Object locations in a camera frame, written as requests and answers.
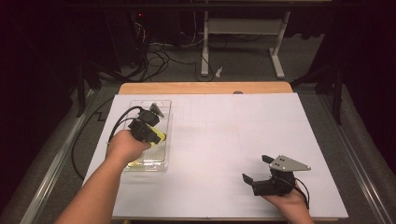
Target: white table surface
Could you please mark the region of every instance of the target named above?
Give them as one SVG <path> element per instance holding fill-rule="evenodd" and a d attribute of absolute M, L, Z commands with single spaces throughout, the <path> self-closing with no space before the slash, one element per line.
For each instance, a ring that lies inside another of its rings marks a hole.
<path fill-rule="evenodd" d="M 269 179 L 262 155 L 280 154 L 312 167 L 294 174 L 308 187 L 313 218 L 347 217 L 296 93 L 116 95 L 86 179 L 104 160 L 111 129 L 132 100 L 172 101 L 169 167 L 124 172 L 114 218 L 279 219 L 242 173 Z"/>

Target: black cable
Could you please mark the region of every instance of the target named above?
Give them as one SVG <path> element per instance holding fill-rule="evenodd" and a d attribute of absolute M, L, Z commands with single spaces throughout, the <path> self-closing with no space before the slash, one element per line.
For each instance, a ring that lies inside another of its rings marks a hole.
<path fill-rule="evenodd" d="M 309 200 L 310 200 L 310 196 L 309 196 L 309 191 L 308 191 L 308 188 L 306 187 L 306 185 L 303 183 L 303 181 L 301 181 L 300 179 L 298 179 L 298 178 L 295 178 L 298 182 L 300 182 L 303 186 L 304 186 L 304 188 L 305 188 L 305 191 L 306 191 L 306 196 L 307 196 L 307 204 L 308 204 L 308 209 L 309 209 Z"/>
<path fill-rule="evenodd" d="M 171 56 L 169 56 L 168 53 L 166 53 L 165 49 L 163 49 L 163 54 L 166 55 L 166 57 L 168 58 L 169 61 L 172 61 L 172 62 L 175 62 L 175 63 L 180 63 L 180 64 L 186 64 L 186 65 L 190 65 L 190 64 L 194 65 L 194 74 L 195 75 L 197 74 L 197 64 L 198 63 L 183 63 L 183 62 L 180 62 L 178 60 L 175 60 L 175 59 L 171 58 Z"/>
<path fill-rule="evenodd" d="M 157 71 L 154 72 L 153 74 L 149 74 L 149 72 L 148 72 L 148 77 L 144 78 L 143 81 L 146 81 L 147 79 L 150 79 L 150 80 L 152 81 L 152 79 L 151 79 L 152 77 L 158 76 L 160 73 L 162 73 L 163 71 L 165 71 L 166 68 L 167 68 L 168 65 L 169 65 L 169 63 L 168 63 L 169 60 L 166 60 L 166 59 L 165 59 L 163 56 L 161 56 L 158 52 L 150 52 L 150 53 L 153 53 L 153 54 L 157 55 L 157 57 L 150 58 L 149 60 L 153 60 L 153 59 L 159 58 L 159 59 L 161 59 L 161 60 L 163 61 L 163 63 L 160 64 L 160 65 L 151 65 L 151 66 L 157 66 L 157 67 L 159 67 L 159 68 L 158 68 Z"/>
<path fill-rule="evenodd" d="M 306 198 L 306 196 L 305 196 L 305 194 L 303 193 L 303 191 L 300 190 L 299 188 L 297 188 L 297 186 L 295 185 L 295 183 L 290 183 L 290 182 L 288 182 L 287 180 L 285 180 L 285 179 L 283 179 L 283 178 L 280 178 L 280 177 L 278 177 L 278 176 L 273 176 L 273 178 L 275 178 L 275 179 L 277 179 L 277 180 L 280 180 L 280 181 L 286 183 L 287 185 L 289 185 L 289 186 L 293 187 L 295 190 L 297 190 L 301 195 L 303 195 L 305 206 L 306 206 L 306 208 L 309 210 L 309 192 L 308 192 L 308 188 L 305 186 L 305 184 L 304 184 L 303 182 L 301 182 L 301 180 L 299 180 L 299 179 L 297 179 L 297 178 L 294 178 L 295 180 L 298 180 L 300 183 L 302 183 L 302 184 L 304 185 L 305 190 L 306 190 L 306 193 L 307 193 L 307 195 L 308 195 L 308 199 Z"/>
<path fill-rule="evenodd" d="M 78 131 L 78 135 L 76 137 L 76 140 L 73 143 L 72 146 L 72 151 L 71 151 L 71 159 L 72 159 L 72 164 L 73 164 L 73 169 L 75 170 L 76 174 L 78 175 L 79 178 L 81 178 L 82 180 L 84 179 L 84 176 L 78 171 L 78 168 L 76 166 L 76 162 L 74 159 L 74 153 L 75 153 L 75 147 L 76 147 L 76 143 L 79 139 L 79 137 L 81 136 L 82 131 L 85 129 L 85 127 L 87 126 L 88 122 L 90 121 L 90 119 L 93 117 L 93 115 L 99 115 L 99 118 L 97 121 L 105 121 L 106 119 L 101 119 L 102 117 L 102 112 L 98 112 L 105 104 L 107 104 L 108 102 L 110 102 L 111 100 L 113 100 L 114 97 L 111 97 L 110 99 L 104 101 L 101 105 L 99 105 L 95 111 L 93 111 L 93 113 L 90 115 L 90 117 L 87 119 L 87 121 L 84 123 L 84 125 L 79 129 Z"/>
<path fill-rule="evenodd" d="M 213 47 L 213 46 L 209 46 L 209 44 L 207 44 L 207 47 L 208 47 L 208 48 L 211 48 L 211 49 L 226 49 L 226 48 L 227 48 L 227 45 L 228 45 L 227 35 L 213 35 L 213 36 L 222 38 L 222 39 L 224 40 L 224 46 L 221 46 L 221 47 Z"/>
<path fill-rule="evenodd" d="M 142 68 L 142 71 L 140 71 L 140 73 L 139 73 L 140 77 L 139 77 L 139 79 L 136 82 L 143 82 L 144 78 L 145 78 L 145 75 L 146 75 L 146 73 L 149 70 L 149 61 L 148 61 L 147 53 L 145 54 L 145 56 L 143 58 L 143 62 L 144 62 L 144 66 Z"/>
<path fill-rule="evenodd" d="M 264 37 L 267 37 L 267 35 L 259 35 L 258 37 L 255 37 L 255 38 L 252 38 L 252 39 L 239 38 L 239 37 L 236 37 L 236 35 L 227 36 L 227 38 L 234 39 L 234 40 L 239 40 L 239 41 L 242 41 L 242 42 L 257 41 L 257 40 L 260 40 L 260 39 L 262 39 Z"/>
<path fill-rule="evenodd" d="M 93 67 L 95 67 L 98 71 L 103 71 L 106 74 L 108 74 L 109 76 L 114 77 L 116 80 L 118 80 L 118 81 L 120 81 L 122 83 L 125 83 L 125 82 L 138 82 L 138 81 L 135 81 L 135 80 L 131 80 L 128 77 L 125 77 L 125 76 L 123 76 L 122 74 L 120 74 L 118 72 L 115 72 L 115 71 L 112 71 L 112 70 L 107 69 L 105 67 L 102 67 L 98 63 L 90 62 L 90 64 Z"/>
<path fill-rule="evenodd" d="M 141 106 L 132 106 L 131 108 L 127 109 L 119 118 L 119 120 L 117 120 L 116 124 L 114 124 L 113 130 L 111 131 L 110 136 L 108 137 L 108 142 L 111 141 L 111 139 L 114 136 L 114 133 L 116 132 L 117 128 L 120 126 L 120 123 L 122 122 L 123 117 L 125 117 L 129 112 L 131 112 L 134 109 L 139 109 L 140 111 L 143 110 L 143 107 Z"/>
<path fill-rule="evenodd" d="M 136 118 L 128 118 L 128 119 L 123 119 L 122 121 L 120 121 L 120 124 L 122 124 L 123 122 L 130 120 L 130 119 L 136 119 Z"/>
<path fill-rule="evenodd" d="M 101 78 L 102 80 L 106 80 L 106 81 L 120 81 L 121 83 L 124 83 L 127 79 L 124 78 L 120 78 L 120 76 L 123 77 L 127 77 L 127 78 L 131 78 L 131 77 L 136 77 L 137 75 L 139 75 L 142 71 L 144 71 L 145 67 L 147 66 L 147 63 L 145 60 L 143 60 L 138 66 L 137 68 L 134 69 L 134 71 L 130 72 L 130 74 L 128 75 L 123 75 L 120 74 L 118 72 L 112 71 L 110 74 L 108 73 L 109 71 L 106 70 L 105 73 L 107 73 L 109 75 L 109 77 L 105 77 L 102 74 L 99 74 L 99 78 Z M 135 82 L 135 81 L 139 81 L 139 80 L 132 80 L 129 79 L 128 81 L 130 82 Z"/>
<path fill-rule="evenodd" d="M 201 57 L 204 59 L 204 61 L 207 63 L 207 66 L 209 67 L 210 73 L 212 73 L 212 78 L 210 78 L 207 82 L 212 81 L 215 78 L 215 73 L 212 70 L 212 67 L 210 66 L 210 63 L 207 61 L 207 59 L 204 57 L 204 55 L 201 54 Z"/>

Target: human hand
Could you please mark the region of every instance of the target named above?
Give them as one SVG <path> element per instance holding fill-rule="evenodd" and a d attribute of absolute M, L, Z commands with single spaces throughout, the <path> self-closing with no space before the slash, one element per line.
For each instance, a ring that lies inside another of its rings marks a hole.
<path fill-rule="evenodd" d="M 137 160 L 143 151 L 150 147 L 150 143 L 135 140 L 129 130 L 121 130 L 113 136 L 107 146 L 106 160 L 116 161 L 121 167 L 125 167 L 128 162 Z"/>
<path fill-rule="evenodd" d="M 266 195 L 262 197 L 273 204 L 289 223 L 314 223 L 306 208 L 304 196 L 296 189 L 283 196 Z"/>

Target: clear plastic container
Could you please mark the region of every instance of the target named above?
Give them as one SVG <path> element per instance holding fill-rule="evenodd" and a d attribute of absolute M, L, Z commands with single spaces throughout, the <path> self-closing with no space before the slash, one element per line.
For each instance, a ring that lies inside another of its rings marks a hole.
<path fill-rule="evenodd" d="M 166 134 L 164 141 L 158 145 L 152 146 L 150 149 L 143 152 L 142 156 L 136 161 L 128 163 L 124 171 L 166 171 L 169 161 L 169 139 L 172 122 L 171 120 L 171 104 L 170 100 L 133 100 L 130 104 L 132 106 L 141 106 L 149 110 L 152 104 L 156 104 L 164 118 L 160 118 L 160 122 L 154 128 Z M 127 118 L 137 118 L 138 109 L 131 111 Z M 131 122 L 125 122 L 125 129 L 129 129 L 128 125 Z"/>

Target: dark background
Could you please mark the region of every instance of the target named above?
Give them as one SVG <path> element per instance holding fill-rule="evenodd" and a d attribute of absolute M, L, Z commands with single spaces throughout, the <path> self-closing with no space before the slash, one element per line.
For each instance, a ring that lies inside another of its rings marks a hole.
<path fill-rule="evenodd" d="M 396 21 L 387 1 L 369 3 L 369 7 L 335 14 L 330 10 L 292 12 L 286 36 L 303 34 L 309 38 L 326 34 L 311 71 L 339 56 L 340 49 L 345 50 L 341 61 L 344 81 L 368 132 L 395 171 L 392 154 L 396 148 Z M 94 61 L 117 71 L 121 64 L 138 58 L 139 46 L 134 42 L 134 29 L 130 29 L 135 13 L 74 12 L 50 0 L 0 3 L 1 210 L 70 108 L 69 93 L 77 85 L 81 63 Z M 277 14 L 274 11 L 265 15 Z M 199 30 L 204 14 L 196 15 Z M 260 11 L 249 12 L 248 16 L 229 12 L 212 15 L 262 17 Z M 175 45 L 179 43 L 180 31 L 187 35 L 194 31 L 193 17 L 186 12 L 145 12 L 141 22 L 146 22 L 156 36 Z M 86 74 L 85 78 L 94 75 Z"/>

